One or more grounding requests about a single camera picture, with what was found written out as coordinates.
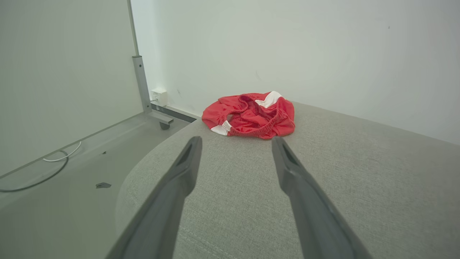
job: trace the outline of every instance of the cable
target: cable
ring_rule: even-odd
[[[18,188],[18,189],[13,189],[13,190],[3,190],[3,189],[0,189],[0,192],[3,192],[3,193],[12,193],[12,192],[17,192],[17,191],[22,191],[22,190],[25,190],[25,189],[29,189],[33,186],[36,186],[36,185],[39,185],[40,183],[42,182],[45,182],[45,181],[48,181],[49,179],[51,179],[53,176],[57,175],[60,171],[62,171],[62,169],[64,169],[64,167],[66,166],[67,162],[69,161],[69,155],[64,151],[64,150],[61,150],[62,153],[64,153],[66,156],[65,156],[65,163],[61,166],[61,168],[59,168],[59,170],[57,172],[55,172],[54,174],[52,174],[51,176],[39,181],[39,182],[36,182],[32,185],[29,185],[29,186],[26,186],[26,187],[22,187],[22,188]]]
[[[77,149],[80,148],[80,146],[81,146],[81,141],[80,141],[80,143],[78,144],[78,147],[77,147],[74,151],[70,152],[70,154],[66,155],[65,157],[62,157],[62,158],[59,158],[59,159],[56,159],[56,160],[48,160],[48,159],[45,159],[45,158],[44,158],[43,161],[46,161],[46,162],[58,162],[58,161],[61,161],[61,160],[63,160],[63,159],[66,159],[66,158],[68,158],[69,156],[71,156],[71,154],[75,153],[75,151],[77,151]]]

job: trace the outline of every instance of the stitching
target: stitching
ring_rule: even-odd
[[[182,234],[179,234],[179,236],[181,236],[181,237],[183,237],[184,239],[188,240],[190,243],[195,244],[196,246],[198,246],[199,248],[203,249],[204,251],[206,251],[206,252],[212,254],[214,257],[221,259],[221,258],[220,258],[219,256],[217,256],[216,254],[214,254],[214,253],[208,251],[206,248],[204,248],[204,247],[200,246],[199,244],[193,242],[192,240],[188,239],[186,236],[184,236],[184,235],[182,235]]]
[[[206,241],[206,240],[200,238],[199,236],[195,235],[195,234],[194,234],[192,231],[190,231],[189,229],[187,229],[187,228],[185,228],[185,227],[180,227],[180,228],[182,228],[182,229],[185,230],[186,232],[188,232],[188,233],[194,235],[194,236],[195,236],[196,238],[198,238],[199,240],[201,240],[201,241],[203,241],[203,242],[206,242],[208,245],[210,245],[210,246],[216,248],[217,250],[219,250],[219,251],[225,253],[226,255],[230,256],[231,258],[233,258],[233,259],[238,259],[238,258],[236,258],[235,256],[233,256],[233,255],[227,253],[226,251],[220,249],[219,247],[217,247],[217,246],[215,246],[215,245],[209,243],[208,241]]]

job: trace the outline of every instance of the gray cable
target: gray cable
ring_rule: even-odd
[[[67,153],[64,151],[64,150],[61,150],[62,153],[64,153],[66,156],[67,156]],[[59,170],[57,172],[55,172],[54,174],[50,175],[49,177],[39,181],[39,182],[36,182],[34,184],[31,184],[29,186],[26,186],[26,187],[22,187],[22,188],[18,188],[18,189],[13,189],[13,190],[3,190],[3,189],[0,189],[0,192],[2,193],[12,193],[12,192],[18,192],[18,191],[22,191],[22,190],[25,190],[25,189],[29,189],[33,186],[36,186],[36,185],[39,185],[40,183],[42,182],[45,182],[45,181],[48,181],[49,179],[51,179],[53,176],[57,175],[60,171],[62,171],[62,169],[64,169],[64,167],[67,165],[67,162],[69,161],[69,157],[67,157],[65,159],[65,163],[61,166],[61,168],[59,168]]]

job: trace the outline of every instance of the white cable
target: white cable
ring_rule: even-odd
[[[80,146],[81,146],[81,141],[78,144],[78,147],[74,151],[70,152],[70,154],[66,155],[65,157],[62,157],[62,158],[59,158],[59,159],[56,159],[56,160],[48,160],[48,159],[44,158],[43,160],[46,161],[46,162],[58,162],[58,161],[61,161],[63,159],[66,159],[67,157],[69,157],[71,154],[75,153],[75,151],[77,151],[77,149],[80,148]]]

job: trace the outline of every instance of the dark floor trim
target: dark floor trim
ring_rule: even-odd
[[[190,116],[181,114],[179,112],[171,111],[169,109],[166,109],[165,107],[158,106],[158,105],[155,105],[155,104],[151,104],[151,106],[152,106],[152,110],[162,112],[162,113],[164,113],[166,115],[169,115],[169,116],[184,120],[186,122],[192,123],[192,122],[196,121],[195,118],[192,118]]]

